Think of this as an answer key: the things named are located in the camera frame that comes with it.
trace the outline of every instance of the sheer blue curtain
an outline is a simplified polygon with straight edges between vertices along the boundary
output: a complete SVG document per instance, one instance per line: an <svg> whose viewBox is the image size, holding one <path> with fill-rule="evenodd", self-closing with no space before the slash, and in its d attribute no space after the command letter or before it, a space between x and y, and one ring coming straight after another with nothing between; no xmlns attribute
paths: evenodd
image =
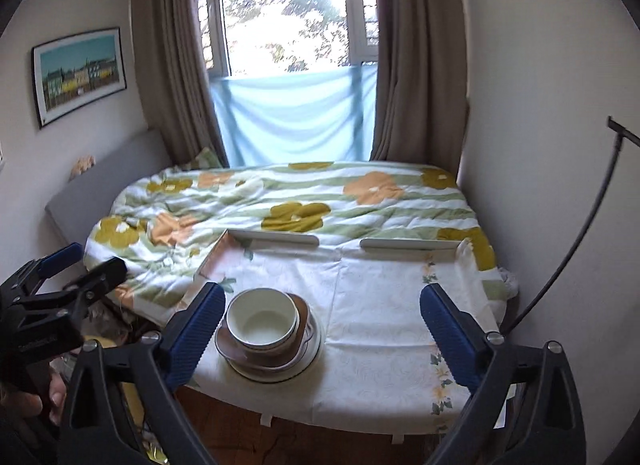
<svg viewBox="0 0 640 465"><path fill-rule="evenodd" d="M229 165L368 160L377 71L372 64L211 79Z"/></svg>

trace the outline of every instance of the headboard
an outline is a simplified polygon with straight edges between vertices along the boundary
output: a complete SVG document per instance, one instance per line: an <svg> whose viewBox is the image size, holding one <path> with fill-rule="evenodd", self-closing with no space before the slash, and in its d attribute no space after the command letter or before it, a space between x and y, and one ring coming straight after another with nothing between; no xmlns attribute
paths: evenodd
<svg viewBox="0 0 640 465"><path fill-rule="evenodd" d="M144 132L71 180L45 210L67 243L84 246L92 228L109 215L114 200L127 185L171 164L160 133Z"/></svg>

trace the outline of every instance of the brown floor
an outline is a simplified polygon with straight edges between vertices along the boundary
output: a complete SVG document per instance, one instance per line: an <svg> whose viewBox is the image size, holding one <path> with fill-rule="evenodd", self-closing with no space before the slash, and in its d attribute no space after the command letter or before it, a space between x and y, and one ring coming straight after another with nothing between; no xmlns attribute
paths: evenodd
<svg viewBox="0 0 640 465"><path fill-rule="evenodd" d="M391 437L312 427L260 415L183 387L177 392L194 428L219 465L421 465L440 438Z"/></svg>

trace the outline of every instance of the floral comforter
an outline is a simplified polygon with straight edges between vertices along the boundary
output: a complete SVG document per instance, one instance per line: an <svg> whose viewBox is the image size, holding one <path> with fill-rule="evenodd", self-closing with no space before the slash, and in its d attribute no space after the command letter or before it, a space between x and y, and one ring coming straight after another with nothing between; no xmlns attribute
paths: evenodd
<svg viewBox="0 0 640 465"><path fill-rule="evenodd" d="M492 310L504 314L510 296L494 251L449 173L394 162L210 169L207 159L128 186L92 230L85 265L124 259L129 278L113 298L134 312L166 323L224 230L252 228L312 233L325 246L365 237L470 238Z"/></svg>

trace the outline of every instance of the tree foliage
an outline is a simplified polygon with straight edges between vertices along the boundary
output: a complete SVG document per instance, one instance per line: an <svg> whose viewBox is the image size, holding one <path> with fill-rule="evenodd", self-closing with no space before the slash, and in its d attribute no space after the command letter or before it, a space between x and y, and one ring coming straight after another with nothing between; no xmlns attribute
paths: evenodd
<svg viewBox="0 0 640 465"><path fill-rule="evenodd" d="M224 0L225 18L231 17L235 21L227 25L231 27L257 18L262 14L262 9L271 4L283 4L283 15L295 15L304 20L305 26L300 35L320 40L316 48L316 60L329 57L333 48L339 47L342 54L338 65L349 64L346 18L340 15L331 0ZM293 54L286 56L282 45L265 44L265 47L271 51L274 62L290 62L288 71L308 69L305 60Z"/></svg>

